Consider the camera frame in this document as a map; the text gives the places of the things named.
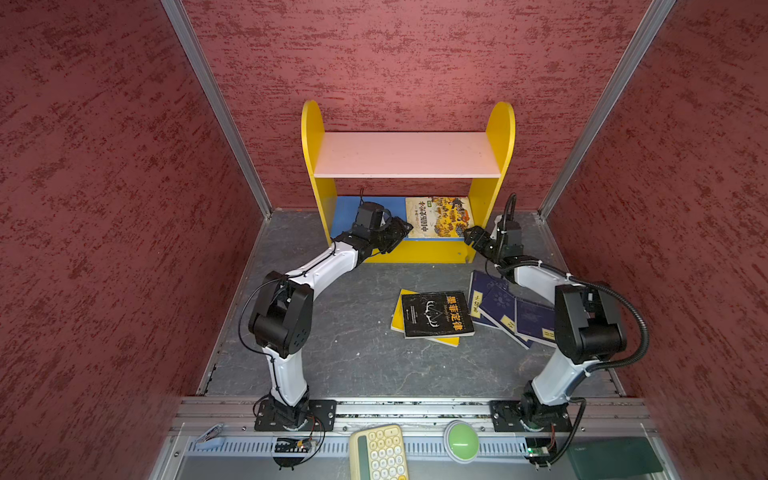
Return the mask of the black book orange title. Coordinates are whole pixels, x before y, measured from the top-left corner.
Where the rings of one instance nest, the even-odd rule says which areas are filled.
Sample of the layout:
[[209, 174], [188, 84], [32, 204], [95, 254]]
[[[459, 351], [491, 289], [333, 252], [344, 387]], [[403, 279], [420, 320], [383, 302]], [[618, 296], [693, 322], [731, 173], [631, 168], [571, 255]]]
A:
[[403, 294], [401, 306], [408, 339], [451, 339], [475, 334], [466, 296], [461, 291]]

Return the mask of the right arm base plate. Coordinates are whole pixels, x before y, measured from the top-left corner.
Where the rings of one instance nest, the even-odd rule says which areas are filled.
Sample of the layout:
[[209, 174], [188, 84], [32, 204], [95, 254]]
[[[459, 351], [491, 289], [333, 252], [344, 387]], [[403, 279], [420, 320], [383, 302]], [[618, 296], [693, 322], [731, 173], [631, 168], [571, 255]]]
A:
[[567, 403], [544, 405], [533, 397], [519, 401], [492, 400], [489, 402], [490, 417], [495, 432], [550, 433], [570, 432], [572, 424]]

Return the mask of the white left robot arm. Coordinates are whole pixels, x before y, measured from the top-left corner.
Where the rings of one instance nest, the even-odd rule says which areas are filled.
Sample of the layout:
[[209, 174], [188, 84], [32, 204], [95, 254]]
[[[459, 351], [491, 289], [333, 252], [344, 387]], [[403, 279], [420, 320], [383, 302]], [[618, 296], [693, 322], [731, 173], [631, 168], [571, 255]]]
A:
[[287, 273], [270, 272], [249, 298], [253, 309], [248, 332], [257, 345], [253, 351], [269, 364], [267, 405], [284, 428], [298, 430], [310, 415], [302, 349], [312, 329], [314, 300], [374, 254], [391, 253], [412, 229], [387, 209], [362, 212], [325, 252]]

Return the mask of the illustrated history book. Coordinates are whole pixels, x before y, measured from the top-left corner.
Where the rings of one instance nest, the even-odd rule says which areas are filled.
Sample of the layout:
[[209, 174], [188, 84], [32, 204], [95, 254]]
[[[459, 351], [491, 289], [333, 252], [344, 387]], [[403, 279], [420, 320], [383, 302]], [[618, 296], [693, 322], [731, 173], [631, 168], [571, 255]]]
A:
[[405, 209], [414, 240], [458, 239], [475, 225], [467, 197], [407, 197]]

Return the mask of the yellow cartoon book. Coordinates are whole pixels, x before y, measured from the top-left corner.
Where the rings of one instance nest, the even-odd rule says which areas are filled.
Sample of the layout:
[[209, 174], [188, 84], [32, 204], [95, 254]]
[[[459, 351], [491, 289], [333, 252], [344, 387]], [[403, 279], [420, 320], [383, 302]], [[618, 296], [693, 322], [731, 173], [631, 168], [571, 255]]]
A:
[[414, 291], [407, 290], [407, 289], [401, 289], [397, 303], [395, 306], [394, 313], [392, 315], [391, 323], [390, 323], [390, 329], [401, 333], [406, 340], [428, 340], [431, 342], [436, 342], [438, 344], [450, 346], [453, 348], [456, 348], [460, 344], [460, 339], [458, 337], [445, 337], [445, 338], [436, 338], [436, 337], [407, 337], [405, 335], [405, 323], [404, 323], [404, 316], [403, 316], [403, 309], [402, 309], [402, 297], [404, 295], [410, 295], [414, 294]]

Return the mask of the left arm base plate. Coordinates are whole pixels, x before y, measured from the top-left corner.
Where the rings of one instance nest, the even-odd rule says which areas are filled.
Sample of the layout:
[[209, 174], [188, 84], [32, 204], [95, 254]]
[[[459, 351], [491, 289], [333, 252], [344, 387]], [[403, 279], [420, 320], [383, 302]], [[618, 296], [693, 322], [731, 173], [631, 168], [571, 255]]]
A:
[[332, 431], [336, 409], [335, 400], [305, 399], [296, 406], [286, 406], [269, 397], [255, 407], [253, 429], [256, 432]]

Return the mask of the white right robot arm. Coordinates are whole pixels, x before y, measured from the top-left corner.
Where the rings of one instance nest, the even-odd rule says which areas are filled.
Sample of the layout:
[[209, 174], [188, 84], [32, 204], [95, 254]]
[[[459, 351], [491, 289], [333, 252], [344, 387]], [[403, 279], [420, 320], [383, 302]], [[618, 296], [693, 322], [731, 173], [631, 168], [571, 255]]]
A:
[[592, 373], [632, 365], [650, 345], [648, 325], [624, 296], [525, 255], [507, 232], [491, 235], [474, 226], [464, 242], [494, 262], [501, 277], [545, 298], [554, 306], [556, 349], [542, 372], [529, 381], [516, 415], [530, 431], [562, 420], [576, 387]]

